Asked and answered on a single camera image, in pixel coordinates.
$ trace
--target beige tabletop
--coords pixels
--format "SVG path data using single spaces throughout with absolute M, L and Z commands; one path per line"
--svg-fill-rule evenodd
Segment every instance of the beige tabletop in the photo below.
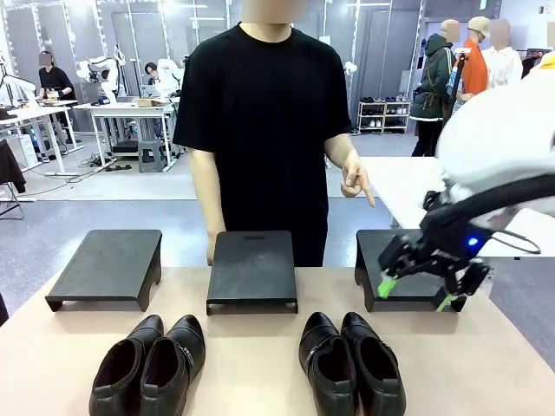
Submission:
M 459 315 L 368 314 L 353 275 L 351 269 L 298 270 L 299 315 L 211 317 L 209 269 L 164 269 L 146 314 L 125 305 L 108 312 L 101 303 L 95 311 L 74 304 L 52 313 L 44 296 L 53 279 L 0 328 L 0 415 L 87 415 L 104 354 L 150 314 L 160 314 L 166 330 L 195 314 L 204 329 L 206 364 L 189 390 L 185 415 L 316 415 L 298 363 L 299 338 L 312 312 L 323 311 L 340 326 L 351 310 L 396 352 L 406 415 L 555 414 L 555 374 L 482 293 Z

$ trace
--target shoe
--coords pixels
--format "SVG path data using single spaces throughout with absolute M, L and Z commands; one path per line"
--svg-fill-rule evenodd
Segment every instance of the shoe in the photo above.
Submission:
M 341 335 L 347 340 L 356 366 L 356 385 L 365 416 L 402 416 L 407 399 L 393 351 L 364 319 L 349 312 Z
M 199 321 L 183 316 L 150 351 L 140 379 L 140 416 L 181 416 L 186 393 L 204 366 L 205 338 Z
M 125 340 L 110 348 L 93 382 L 88 402 L 91 416 L 136 414 L 145 361 L 154 342 L 163 334 L 162 319 L 158 315 L 150 315 Z
M 318 416 L 355 416 L 355 363 L 347 342 L 328 316 L 312 314 L 304 327 L 298 358 L 308 376 Z

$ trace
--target gray floor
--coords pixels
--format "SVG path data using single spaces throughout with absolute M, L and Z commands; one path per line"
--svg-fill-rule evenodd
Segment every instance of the gray floor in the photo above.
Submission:
M 325 265 L 352 267 L 356 232 L 388 229 L 389 212 L 379 199 L 376 203 L 372 210 L 364 198 L 330 199 Z M 195 201 L 43 201 L 24 208 L 24 222 L 0 221 L 0 291 L 10 313 L 62 269 L 86 233 L 97 228 L 160 229 L 163 265 L 205 265 L 206 236 Z M 548 259 L 503 262 L 491 297 L 555 369 L 553 265 Z

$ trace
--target white table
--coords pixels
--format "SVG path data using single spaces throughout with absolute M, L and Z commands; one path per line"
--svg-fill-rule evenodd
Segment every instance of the white table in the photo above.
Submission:
M 96 119 L 109 119 L 110 128 L 115 131 L 115 125 L 113 125 L 113 120 L 116 119 L 118 123 L 118 131 L 123 134 L 125 131 L 125 126 L 123 125 L 123 120 L 125 119 L 135 119 L 137 123 L 139 141 L 143 141 L 146 138 L 146 134 L 142 132 L 139 120 L 141 119 L 161 119 L 162 132 L 164 134 L 164 146 L 166 150 L 166 161 L 167 166 L 164 168 L 164 172 L 167 172 L 172 168 L 177 162 L 170 152 L 170 135 L 173 136 L 175 130 L 175 106 L 172 103 L 168 103 L 164 107 L 138 107 L 134 102 L 118 102 L 116 104 L 107 104 L 104 106 L 93 106 L 91 104 L 83 104 L 80 106 L 73 107 L 75 110 L 87 110 L 90 112 L 93 127 L 95 129 L 96 143 L 98 145 L 98 150 L 100 154 L 103 154 L 101 137 L 99 135 L 98 126 L 96 125 Z M 166 120 L 169 122 L 169 132 L 166 128 Z M 104 138 L 106 139 L 106 151 L 108 154 L 112 154 L 110 137 L 104 123 L 100 123 L 101 130 Z M 104 166 L 105 161 L 101 158 L 102 165 Z
M 362 158 L 369 173 L 370 182 L 378 196 L 387 206 L 401 228 L 418 229 L 426 215 L 422 208 L 428 191 L 443 191 L 441 167 L 436 158 Z M 525 236 L 541 248 L 542 257 L 555 257 L 555 218 L 539 212 L 523 209 L 506 227 L 508 231 Z M 495 235 L 496 238 L 528 248 L 511 237 Z M 483 257 L 529 257 L 502 243 L 490 240 L 480 252 Z
M 58 136 L 60 140 L 64 140 L 63 136 L 63 129 L 60 121 L 54 116 L 52 120 L 54 121 L 54 126 L 52 120 L 50 119 L 51 115 L 55 115 L 58 113 L 65 113 L 66 119 L 68 120 L 68 129 L 69 129 L 69 137 L 71 138 L 73 148 L 69 149 L 68 152 L 76 152 L 77 150 L 83 149 L 85 146 L 78 146 L 77 142 L 75 141 L 75 134 L 73 131 L 73 127 L 69 122 L 69 108 L 68 107 L 31 107 L 31 108 L 21 108 L 18 110 L 10 111 L 10 115 L 15 115 L 15 119 L 9 120 L 1 120 L 0 121 L 0 128 L 2 128 L 1 132 L 7 131 L 16 131 L 19 135 L 22 134 L 21 129 L 24 127 L 33 127 L 35 131 L 35 135 L 37 137 L 39 149 L 42 154 L 42 162 L 49 161 L 46 158 L 46 148 L 44 146 L 44 142 L 42 140 L 41 129 L 40 125 L 43 124 L 46 127 L 46 131 L 50 138 L 50 143 L 54 148 L 55 158 L 58 163 L 58 168 L 60 172 L 46 172 L 44 173 L 47 176 L 78 176 L 79 173 L 77 172 L 66 172 L 65 167 L 63 165 L 62 154 L 60 153 L 60 147 L 58 146 L 56 135 L 54 133 L 54 127 L 58 132 Z M 27 171 L 32 169 L 33 167 L 39 166 L 42 163 L 37 163 L 35 166 L 27 166 L 23 171 Z
M 206 362 L 189 388 L 189 416 L 316 416 L 298 360 L 310 314 L 341 327 L 361 314 L 393 348 L 407 393 L 407 416 L 550 416 L 555 374 L 481 290 L 458 315 L 364 308 L 353 269 L 297 269 L 299 314 L 206 316 L 210 269 L 163 269 L 146 313 L 102 302 L 44 301 L 38 290 L 0 328 L 0 414 L 85 416 L 106 352 L 144 317 L 166 331 L 185 314 L 199 318 Z

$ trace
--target black platform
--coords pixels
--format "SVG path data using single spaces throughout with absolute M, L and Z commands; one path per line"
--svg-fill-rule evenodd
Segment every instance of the black platform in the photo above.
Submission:
M 158 230 L 91 231 L 45 297 L 56 312 L 65 301 L 135 301 L 147 310 L 161 279 Z
M 374 309 L 437 309 L 445 299 L 443 280 L 426 273 L 407 276 L 391 290 L 387 299 L 378 296 L 378 286 L 382 282 L 382 270 L 378 257 L 392 238 L 403 234 L 416 241 L 421 236 L 420 230 L 362 230 L 356 233 L 356 284 L 364 288 L 364 306 L 368 312 Z M 466 298 L 461 297 L 451 302 L 451 310 L 460 312 Z M 376 308 L 378 302 L 389 303 L 387 308 Z
M 206 314 L 298 312 L 291 234 L 286 231 L 218 235 Z

